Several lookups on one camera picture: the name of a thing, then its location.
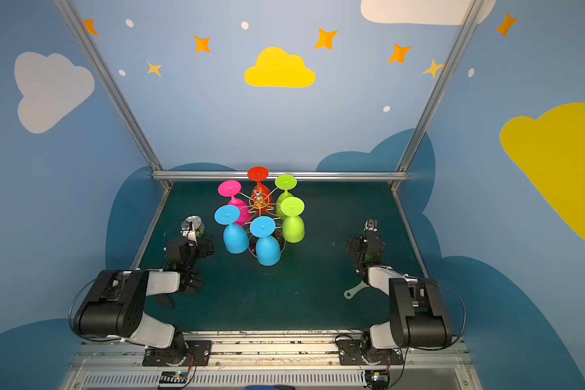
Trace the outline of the left circuit board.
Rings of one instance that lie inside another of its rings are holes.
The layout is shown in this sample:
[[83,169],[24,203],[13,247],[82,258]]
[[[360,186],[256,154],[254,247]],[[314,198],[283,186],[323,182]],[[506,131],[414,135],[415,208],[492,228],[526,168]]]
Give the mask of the left circuit board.
[[186,370],[163,371],[159,375],[157,389],[182,389],[188,381],[189,373]]

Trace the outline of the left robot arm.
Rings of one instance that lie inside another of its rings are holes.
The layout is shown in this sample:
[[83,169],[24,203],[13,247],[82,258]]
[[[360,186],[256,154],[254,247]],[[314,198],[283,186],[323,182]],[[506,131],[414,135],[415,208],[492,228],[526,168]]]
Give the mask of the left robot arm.
[[194,354],[183,332],[145,312],[147,297],[167,308],[174,307],[174,293],[195,294],[202,278],[195,263],[214,253],[211,236],[190,232],[167,246],[163,269],[104,270],[85,287],[81,306],[70,307],[68,323],[73,333],[93,341],[127,341],[146,349],[146,367],[195,367]]

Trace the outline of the back aluminium frame bar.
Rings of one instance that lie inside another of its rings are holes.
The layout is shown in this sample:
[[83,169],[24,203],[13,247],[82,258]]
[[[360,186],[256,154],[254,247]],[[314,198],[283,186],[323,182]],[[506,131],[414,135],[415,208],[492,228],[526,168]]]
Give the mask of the back aluminium frame bar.
[[[266,180],[275,180],[282,175],[294,176],[300,181],[405,181],[406,172],[270,172]],[[154,171],[155,180],[206,181],[206,180],[250,180],[248,172],[237,171]]]

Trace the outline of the aluminium mounting rail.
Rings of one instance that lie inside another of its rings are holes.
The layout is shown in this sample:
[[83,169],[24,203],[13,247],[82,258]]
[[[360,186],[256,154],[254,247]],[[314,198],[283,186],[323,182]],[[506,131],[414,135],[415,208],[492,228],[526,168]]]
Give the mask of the aluminium mounting rail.
[[439,352],[403,349],[404,364],[342,366],[336,340],[360,340],[352,330],[196,331],[185,340],[212,341],[205,367],[143,367],[146,349],[120,343],[87,343],[63,389],[157,389],[163,371],[187,371],[182,389],[365,389],[364,371],[387,371],[388,389],[481,389],[463,342]]

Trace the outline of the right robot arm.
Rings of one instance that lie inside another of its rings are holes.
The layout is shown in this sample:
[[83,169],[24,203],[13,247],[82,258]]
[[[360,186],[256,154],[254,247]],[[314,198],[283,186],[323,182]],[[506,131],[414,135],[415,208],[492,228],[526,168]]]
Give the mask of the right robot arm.
[[453,344],[453,325],[433,279],[400,273],[382,261],[385,243],[378,222],[369,219],[358,237],[350,237],[346,250],[356,258],[355,271],[362,287],[388,296],[388,321],[363,333],[365,358],[395,349],[446,349]]

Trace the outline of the silver tin can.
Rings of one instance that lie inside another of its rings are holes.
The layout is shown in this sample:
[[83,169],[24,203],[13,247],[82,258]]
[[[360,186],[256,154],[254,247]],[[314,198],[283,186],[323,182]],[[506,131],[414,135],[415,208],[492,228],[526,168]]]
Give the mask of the silver tin can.
[[192,215],[181,221],[180,234],[190,241],[198,241],[205,233],[205,226],[202,218]]

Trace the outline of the blue wine glass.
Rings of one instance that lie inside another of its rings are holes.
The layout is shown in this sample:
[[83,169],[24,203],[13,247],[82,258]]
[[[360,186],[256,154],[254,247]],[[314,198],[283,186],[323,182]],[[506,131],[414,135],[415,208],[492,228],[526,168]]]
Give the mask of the blue wine glass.
[[250,224],[250,232],[257,238],[255,252],[258,262],[265,267],[275,265],[281,258],[280,244],[272,235],[275,230],[276,222],[271,217],[261,216]]
[[214,213],[216,223],[225,226],[223,233],[224,245],[231,254],[241,254],[247,251],[250,246],[250,240],[245,229],[236,224],[240,214],[240,210],[234,205],[221,206]]

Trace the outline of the green wine glass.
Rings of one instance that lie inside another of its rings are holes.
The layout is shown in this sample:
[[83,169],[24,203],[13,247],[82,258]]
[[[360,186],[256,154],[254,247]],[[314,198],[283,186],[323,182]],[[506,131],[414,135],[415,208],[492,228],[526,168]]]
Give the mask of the green wine glass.
[[297,197],[286,198],[280,205],[285,216],[282,224],[284,239],[289,243],[298,243],[305,237],[305,224],[301,217],[305,203]]
[[279,175],[275,180],[275,185],[282,191],[276,201],[276,205],[280,206],[285,199],[292,197],[290,190],[297,186],[297,179],[289,174]]

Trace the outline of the red wine glass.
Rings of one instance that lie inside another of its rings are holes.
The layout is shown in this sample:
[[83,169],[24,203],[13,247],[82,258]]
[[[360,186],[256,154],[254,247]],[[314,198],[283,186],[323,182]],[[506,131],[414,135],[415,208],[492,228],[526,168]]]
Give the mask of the red wine glass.
[[261,210],[268,208],[271,204],[271,190],[263,184],[268,175],[269,171],[266,167],[253,167],[247,173],[248,178],[255,183],[250,200]]

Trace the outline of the yellow black work glove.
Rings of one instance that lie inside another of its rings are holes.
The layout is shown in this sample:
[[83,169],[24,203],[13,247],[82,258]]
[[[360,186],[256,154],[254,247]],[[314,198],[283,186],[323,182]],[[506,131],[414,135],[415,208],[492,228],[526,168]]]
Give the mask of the yellow black work glove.
[[[197,273],[192,273],[190,276],[182,275],[180,277],[180,288],[178,292],[179,293],[182,292],[187,295],[193,295],[196,292],[198,292],[198,289],[201,288],[201,286],[203,286],[202,277]],[[157,294],[154,295],[154,297],[158,303],[160,303],[162,306],[168,309],[172,309],[175,306],[172,298],[168,293]]]

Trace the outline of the right aluminium frame post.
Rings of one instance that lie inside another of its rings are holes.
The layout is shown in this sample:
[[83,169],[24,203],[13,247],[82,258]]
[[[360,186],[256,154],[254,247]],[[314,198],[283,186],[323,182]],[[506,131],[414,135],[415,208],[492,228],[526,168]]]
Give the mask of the right aluminium frame post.
[[397,194],[397,189],[401,182],[407,180],[408,169],[414,159],[414,156],[419,149],[426,131],[432,123],[433,116],[438,109],[442,97],[455,73],[466,48],[476,30],[478,25],[479,15],[482,14],[485,1],[475,0],[471,1],[462,23],[459,25],[455,38],[452,41],[448,53],[445,57],[445,64],[440,70],[440,75],[435,79],[432,91],[424,106],[422,115],[409,138],[406,148],[400,158],[396,173],[403,174],[404,179],[393,180],[391,182],[391,191],[394,195]]

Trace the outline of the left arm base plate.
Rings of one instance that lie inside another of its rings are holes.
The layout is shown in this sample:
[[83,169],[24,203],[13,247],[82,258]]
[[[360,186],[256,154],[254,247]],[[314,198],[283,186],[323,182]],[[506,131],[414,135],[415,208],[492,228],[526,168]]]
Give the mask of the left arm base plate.
[[184,341],[167,349],[149,348],[143,358],[143,367],[205,367],[211,356],[212,341]]

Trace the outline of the left aluminium frame post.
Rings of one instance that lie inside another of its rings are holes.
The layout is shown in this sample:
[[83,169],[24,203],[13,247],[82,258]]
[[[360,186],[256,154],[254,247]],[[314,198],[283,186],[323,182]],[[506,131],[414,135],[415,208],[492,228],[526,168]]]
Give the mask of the left aluminium frame post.
[[121,92],[120,86],[115,80],[107,61],[103,58],[101,51],[97,47],[93,35],[86,29],[85,21],[82,19],[76,3],[74,1],[57,0],[54,1],[54,4],[71,30],[87,60],[92,65],[99,80],[107,91],[110,100],[112,100],[121,119],[144,155],[146,162],[148,162],[153,172],[162,171],[163,166],[158,156],[147,139],[143,128],[138,123],[136,115],[134,115],[128,101]]

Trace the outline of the aluminium frame post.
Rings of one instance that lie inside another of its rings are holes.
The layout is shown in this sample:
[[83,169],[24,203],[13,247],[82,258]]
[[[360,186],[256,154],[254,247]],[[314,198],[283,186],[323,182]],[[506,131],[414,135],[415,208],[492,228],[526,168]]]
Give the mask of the aluminium frame post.
[[134,115],[128,101],[121,92],[120,86],[115,80],[107,61],[103,58],[101,51],[97,47],[93,35],[86,29],[85,21],[82,19],[76,3],[74,1],[57,0],[54,1],[54,4],[71,30],[87,60],[92,65],[99,80],[107,91],[110,100],[112,100],[121,119],[144,155],[146,162],[148,162],[153,172],[162,171],[163,166],[158,156],[147,139],[143,128],[138,123],[136,115]]
[[391,191],[394,195],[397,194],[397,189],[401,182],[407,180],[408,169],[414,159],[414,156],[419,149],[426,131],[432,123],[433,116],[438,109],[442,97],[455,73],[466,48],[476,30],[478,25],[479,15],[482,14],[485,1],[475,0],[471,1],[462,23],[459,25],[455,38],[452,41],[448,53],[445,57],[445,64],[440,70],[440,75],[435,79],[432,91],[424,106],[422,115],[409,138],[406,148],[400,158],[396,173],[403,174],[404,179],[393,180],[391,182]]

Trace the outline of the pink wine glass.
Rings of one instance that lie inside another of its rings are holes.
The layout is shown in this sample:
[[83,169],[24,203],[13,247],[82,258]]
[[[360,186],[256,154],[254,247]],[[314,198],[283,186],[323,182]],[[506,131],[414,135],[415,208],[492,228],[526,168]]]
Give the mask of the pink wine glass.
[[251,214],[249,213],[248,205],[242,199],[237,197],[237,195],[241,194],[241,190],[242,186],[240,182],[236,180],[226,180],[219,185],[218,193],[222,197],[229,198],[227,204],[233,205],[239,209],[240,216],[235,224],[245,226],[245,223],[250,220]]

